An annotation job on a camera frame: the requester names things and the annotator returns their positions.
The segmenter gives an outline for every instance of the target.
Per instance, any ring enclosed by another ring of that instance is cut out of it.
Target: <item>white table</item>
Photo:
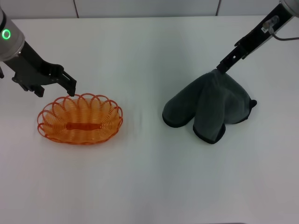
[[[229,74],[258,101],[215,145],[192,122],[174,129],[165,103],[214,69],[262,16],[17,20],[27,42],[124,111],[95,146],[42,138],[36,118],[66,95],[0,80],[0,223],[290,224],[299,220],[299,42],[271,39]],[[280,37],[299,36],[299,20]]]

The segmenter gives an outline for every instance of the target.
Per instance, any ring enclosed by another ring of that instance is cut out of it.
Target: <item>oval basket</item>
[[[102,95],[59,97],[37,117],[38,132],[54,142],[92,145],[108,141],[122,125],[122,109]]]

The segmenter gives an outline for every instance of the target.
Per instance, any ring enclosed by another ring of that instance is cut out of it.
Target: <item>white wall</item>
[[[13,19],[76,17],[72,0],[0,0],[0,5]]]
[[[215,15],[219,0],[75,0],[81,18]],[[279,0],[222,0],[219,15],[266,15]],[[11,18],[75,18],[73,0],[0,0]]]
[[[218,0],[76,0],[80,17],[215,15]]]
[[[268,15],[279,0],[222,0],[218,15]]]

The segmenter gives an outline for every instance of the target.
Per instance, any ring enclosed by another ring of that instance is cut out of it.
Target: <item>towel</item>
[[[247,120],[256,105],[256,100],[232,77],[215,69],[168,101],[162,117],[170,127],[185,126],[195,117],[194,133],[203,141],[215,144],[223,137],[225,124]]]

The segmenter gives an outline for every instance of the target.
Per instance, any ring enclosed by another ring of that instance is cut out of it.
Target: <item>green led light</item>
[[[2,37],[4,40],[8,40],[10,38],[10,31],[8,29],[3,30]]]

